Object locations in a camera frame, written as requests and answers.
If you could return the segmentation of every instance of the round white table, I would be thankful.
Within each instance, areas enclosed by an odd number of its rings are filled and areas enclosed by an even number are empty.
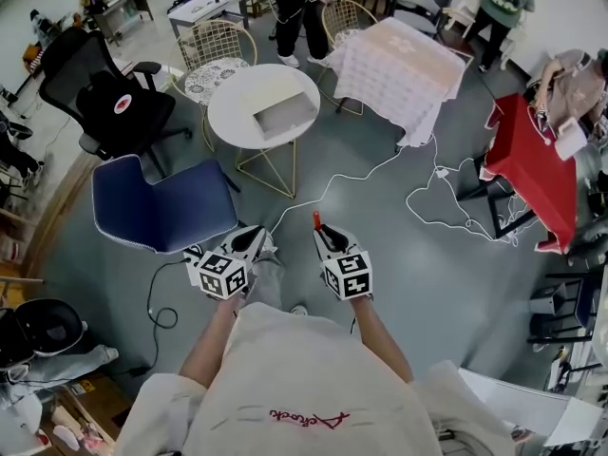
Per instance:
[[[309,120],[301,125],[286,129],[284,132],[274,135],[272,138],[265,138],[259,130],[259,125],[254,116],[247,111],[241,102],[242,96],[255,94],[260,83],[273,80],[281,74],[292,73],[302,84],[306,95],[311,103],[318,110],[321,107],[321,95],[316,84],[302,71],[284,65],[258,65],[240,69],[236,74],[224,81],[211,97],[209,102],[209,124],[216,134],[225,142],[239,148],[236,168],[237,171],[261,182],[262,184],[284,194],[293,199],[295,198],[295,163],[296,163],[296,139],[308,130],[316,119]],[[292,187],[288,187],[285,180],[280,176],[273,163],[268,157],[268,152],[281,145],[290,143],[293,147],[293,167],[292,167]],[[242,149],[259,150],[244,161],[240,160]],[[258,158],[263,157],[271,166],[276,174],[282,189],[276,187],[266,180],[254,176],[246,171],[243,166]]]

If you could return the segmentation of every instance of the black pants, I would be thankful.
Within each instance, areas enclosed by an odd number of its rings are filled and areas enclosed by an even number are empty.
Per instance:
[[[285,24],[276,23],[276,44],[278,55],[287,57],[294,53],[295,41],[300,33],[302,23],[306,29],[308,50],[315,59],[323,59],[328,53],[327,36],[321,24],[322,6],[318,2],[307,0],[275,0],[278,6],[278,18]],[[295,17],[291,17],[304,6]]]
[[[0,134],[0,161],[15,167],[22,178],[28,176],[28,170],[36,172],[38,162],[25,152],[15,147],[9,139],[9,134]]]
[[[501,53],[501,44],[506,38],[507,34],[511,31],[511,28],[505,27],[503,24],[499,24],[496,20],[490,17],[483,9],[479,9],[475,22],[471,26],[471,30],[466,35],[466,40],[470,41],[473,37],[479,34],[487,26],[492,26],[490,32],[490,42],[485,48],[484,56],[482,57],[482,65],[486,69],[492,67],[492,63],[496,57]]]

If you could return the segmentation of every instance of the white extension cord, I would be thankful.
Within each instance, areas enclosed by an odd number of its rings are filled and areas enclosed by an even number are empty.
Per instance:
[[[458,201],[456,199],[456,193],[454,192],[454,189],[452,187],[452,185],[450,184],[449,180],[446,179],[447,175],[449,174],[450,171],[452,172],[460,172],[460,168],[463,166],[463,164],[465,162],[468,161],[473,161],[472,158],[468,157],[466,159],[464,159],[462,162],[460,162],[460,164],[458,165],[457,168],[453,168],[453,167],[446,167],[443,165],[437,165],[437,154],[439,153],[439,148],[437,146],[437,139],[435,138],[435,134],[431,134],[429,141],[425,144],[429,144],[430,142],[435,142],[435,155],[433,156],[433,171],[432,174],[430,175],[430,178],[428,178],[427,181],[427,185],[424,187],[419,187],[417,189],[414,189],[411,193],[408,194],[408,196],[406,197],[406,206],[408,207],[408,209],[411,211],[411,213],[417,217],[419,220],[421,220],[424,224],[441,224],[443,226],[446,226],[447,228],[452,228],[452,229],[459,229],[459,230],[465,230],[466,232],[470,233],[471,235],[476,235],[482,238],[485,238],[488,241],[492,241],[492,242],[502,242],[502,243],[509,243],[512,244],[513,246],[517,247],[518,245],[518,240],[517,240],[517,235],[519,233],[521,233],[523,230],[531,227],[533,224],[535,224],[538,219],[536,219],[534,222],[519,228],[516,232],[511,232],[509,235],[507,235],[507,238],[493,238],[486,230],[485,228],[482,226],[482,224],[473,219],[470,214],[463,209],[460,204],[458,204]],[[353,177],[353,176],[346,176],[345,174],[334,174],[332,176],[332,178],[330,179],[330,181],[328,182],[327,186],[325,187],[325,191],[323,191],[323,194],[321,195],[321,197],[319,199],[314,199],[311,201],[306,201],[306,202],[302,202],[301,204],[297,204],[295,206],[290,206],[289,208],[285,209],[285,211],[283,211],[283,213],[281,214],[280,218],[278,219],[278,221],[276,222],[275,227],[271,230],[271,235],[275,232],[276,228],[278,228],[278,225],[281,223],[281,221],[283,220],[283,218],[285,217],[285,215],[287,214],[288,211],[297,209],[297,208],[301,208],[303,206],[309,206],[311,204],[316,204],[318,202],[321,202],[325,196],[327,195],[330,186],[332,185],[332,182],[335,178],[344,178],[347,180],[351,180],[351,181],[366,181],[377,169],[379,169],[380,167],[382,167],[383,165],[388,164],[391,161],[394,161],[395,159],[397,159],[400,155],[401,152],[403,152],[405,147],[402,147],[399,152],[391,157],[390,159],[387,159],[386,161],[380,162],[378,165],[376,165],[375,167],[372,168],[372,170],[368,173],[367,176],[359,178],[359,177]],[[462,225],[450,225],[447,224],[443,221],[439,221],[439,220],[434,220],[434,221],[426,221],[424,218],[422,218],[418,213],[416,213],[411,206],[409,205],[409,199],[416,194],[419,191],[427,191],[430,187],[430,183],[432,182],[433,178],[437,176],[438,178],[444,180],[446,182],[446,184],[448,185],[450,191],[452,192],[452,196],[454,198],[454,201],[456,202],[456,206],[458,206],[458,209],[460,209],[465,215],[466,215],[466,222],[465,222],[465,226]],[[521,213],[523,213],[525,211],[525,208],[523,208],[521,211],[517,211],[517,212],[513,212],[511,210],[511,201],[514,198],[511,197],[509,199],[509,203],[507,205],[508,210],[509,210],[509,218],[504,221],[503,218],[503,225],[502,227],[505,227],[507,224],[509,224],[511,221],[515,220]],[[476,232],[470,229],[471,226],[473,226],[473,224],[476,224],[481,230],[482,232]]]

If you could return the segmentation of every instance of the person in black pants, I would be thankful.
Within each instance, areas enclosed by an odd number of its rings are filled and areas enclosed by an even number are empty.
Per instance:
[[[485,48],[479,70],[486,73],[501,53],[501,44],[507,34],[514,29],[522,17],[522,12],[534,11],[534,0],[482,0],[475,22],[466,35],[470,41],[487,26],[492,26],[490,41]]]
[[[9,138],[10,121],[0,112],[0,161],[12,165],[19,171],[21,178],[27,182],[30,177],[40,174],[43,162],[38,162],[29,154],[15,147]]]
[[[310,0],[275,0],[278,6],[276,22],[276,44],[278,59],[290,67],[299,67],[294,56],[295,41],[302,24],[306,30],[306,40],[311,55],[308,62],[326,67],[325,56],[329,51],[327,36],[321,24],[322,4]]]

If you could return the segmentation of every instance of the gold wire chair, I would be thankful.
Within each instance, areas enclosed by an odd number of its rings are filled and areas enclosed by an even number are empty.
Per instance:
[[[323,29],[327,34],[327,39],[332,50],[339,47],[344,40],[348,39],[350,34],[361,30],[360,19],[365,17],[370,18],[372,25],[378,23],[377,19],[369,10],[352,0],[336,0],[323,7],[321,22],[323,23]],[[321,89],[321,80],[326,71],[327,68],[325,67],[317,78],[316,85],[325,98],[335,106],[339,106],[331,96]],[[346,107],[343,107],[342,109],[350,111],[350,113],[353,113],[354,115],[363,115],[363,104],[361,104],[359,111],[351,110]]]
[[[251,43],[252,56],[244,59],[241,38]],[[183,96],[199,103],[202,120],[200,129],[212,152],[215,147],[205,132],[207,107],[221,82],[232,76],[239,67],[255,66],[257,46],[252,35],[241,26],[227,20],[208,20],[182,32],[169,56],[169,75],[173,87]],[[175,69],[186,69],[183,89],[178,85]]]

